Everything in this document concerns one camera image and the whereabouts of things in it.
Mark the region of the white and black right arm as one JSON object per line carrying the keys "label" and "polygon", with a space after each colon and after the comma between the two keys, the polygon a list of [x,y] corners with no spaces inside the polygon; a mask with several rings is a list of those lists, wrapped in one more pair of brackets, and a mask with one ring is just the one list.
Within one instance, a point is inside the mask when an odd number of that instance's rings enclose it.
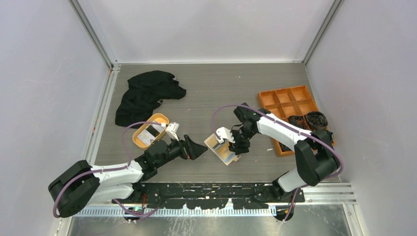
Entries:
{"label": "white and black right arm", "polygon": [[235,154],[248,153],[250,139],[256,134],[262,134],[294,152],[296,167],[272,182],[274,198],[279,202],[287,201],[293,190],[315,186],[342,170],[342,163],[325,131],[298,128],[265,109],[252,110],[245,103],[237,106],[234,114],[241,126],[230,132],[233,138],[229,144],[230,151]]}

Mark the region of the yellow oval tray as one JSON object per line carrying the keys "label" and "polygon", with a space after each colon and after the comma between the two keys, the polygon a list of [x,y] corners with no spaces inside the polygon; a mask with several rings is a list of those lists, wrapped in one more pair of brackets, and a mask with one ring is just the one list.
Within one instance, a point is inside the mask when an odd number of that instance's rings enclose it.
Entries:
{"label": "yellow oval tray", "polygon": [[132,136],[133,143],[142,150],[149,148],[154,141],[165,135],[169,119],[160,113],[153,114],[146,123],[142,124]]}

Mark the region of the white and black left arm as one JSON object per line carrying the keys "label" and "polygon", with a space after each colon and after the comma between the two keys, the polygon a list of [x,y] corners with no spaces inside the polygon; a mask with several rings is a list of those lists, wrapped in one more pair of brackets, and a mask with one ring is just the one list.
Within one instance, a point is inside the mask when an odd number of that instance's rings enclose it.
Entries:
{"label": "white and black left arm", "polygon": [[96,166],[86,160],[77,161],[53,180],[48,191],[54,200],[53,216],[67,218],[89,204],[113,199],[137,203],[143,198],[141,181],[157,174],[158,168],[180,157],[195,160],[208,147],[195,143],[188,135],[181,140],[153,142],[142,155],[127,163]]}

